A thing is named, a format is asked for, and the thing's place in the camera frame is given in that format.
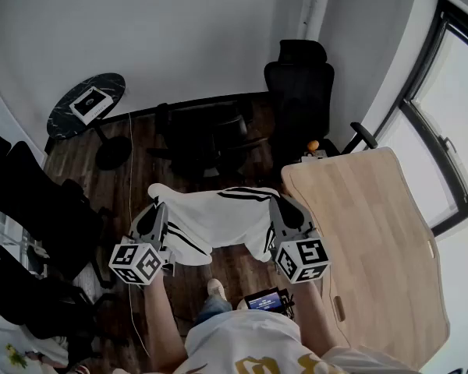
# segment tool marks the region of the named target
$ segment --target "white t-shirt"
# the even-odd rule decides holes
[[[416,373],[368,349],[336,347],[319,358],[300,343],[300,328],[293,321],[260,310],[222,313],[195,326],[186,350],[189,358],[175,374]]]

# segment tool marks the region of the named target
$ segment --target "floor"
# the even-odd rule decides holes
[[[253,122],[248,126],[249,137],[269,136],[273,129],[271,107],[263,100],[253,101],[252,104],[254,113]],[[129,137],[129,120],[105,125],[102,131],[107,137]],[[81,136],[56,143],[44,167],[50,178],[59,184],[67,178],[79,182],[93,209],[98,210],[104,206],[112,210],[115,219],[107,223],[103,237],[121,239],[129,229],[130,218],[149,204],[147,187],[152,183],[160,182],[180,192],[224,189],[239,185],[239,178],[210,178],[200,184],[190,182],[174,175],[169,161],[149,156],[146,148],[165,146],[162,137],[154,131],[153,115],[134,118],[131,131],[134,144],[133,164],[129,159],[114,171],[98,170],[95,166],[95,154],[101,141],[95,131],[90,130]],[[255,179],[267,177],[270,170],[270,146],[265,143],[249,154],[242,168],[246,176],[245,185],[255,186]],[[267,185],[280,189],[278,184]],[[218,278],[225,285],[227,299],[234,307],[244,295],[274,286],[284,288],[282,276],[277,275],[274,266],[255,260],[244,245],[216,249],[212,257],[213,262],[209,266],[177,265],[175,276],[165,278],[168,297],[183,337],[200,311],[207,296],[205,284],[212,277]],[[104,261],[103,256],[100,256],[100,261]],[[108,277],[107,266],[101,265],[101,270],[103,269],[103,275]],[[92,300],[103,293],[90,267],[81,272],[75,283],[83,287]],[[111,305],[108,303],[97,319],[108,332],[127,338],[129,347],[115,346],[108,340],[96,340],[94,349],[100,349],[102,359],[91,359],[87,365],[93,374],[108,373],[114,368],[122,368],[132,374],[149,372],[149,360],[130,320],[128,285],[119,281],[112,292],[119,295],[122,301]],[[147,328],[143,295],[137,287],[131,287],[130,292],[133,320],[145,340]]]

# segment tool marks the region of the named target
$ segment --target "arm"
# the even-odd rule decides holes
[[[145,287],[144,301],[152,369],[173,372],[187,359],[187,352],[173,319],[161,270],[151,285]]]
[[[322,357],[339,344],[329,330],[319,290],[313,281],[308,281],[293,284],[292,293],[302,345]]]

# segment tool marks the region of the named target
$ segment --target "black marble table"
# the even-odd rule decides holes
[[[111,96],[113,103],[92,122],[85,125],[71,112],[69,105],[92,86]],[[74,86],[55,105],[47,120],[48,135],[52,139],[65,140],[94,128],[102,141],[102,146],[95,157],[97,166],[102,170],[116,169],[129,158],[132,152],[132,144],[125,136],[108,139],[98,124],[119,103],[125,93],[125,87],[125,80],[118,73],[102,73],[85,79]]]

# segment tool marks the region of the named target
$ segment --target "white box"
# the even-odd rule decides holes
[[[321,238],[281,242],[275,262],[291,284],[317,280],[331,264]]]
[[[118,244],[109,267],[127,284],[149,285],[163,263],[151,244]]]
[[[92,122],[104,109],[112,104],[112,98],[104,91],[92,86],[79,96],[69,107],[73,114],[85,125]]]

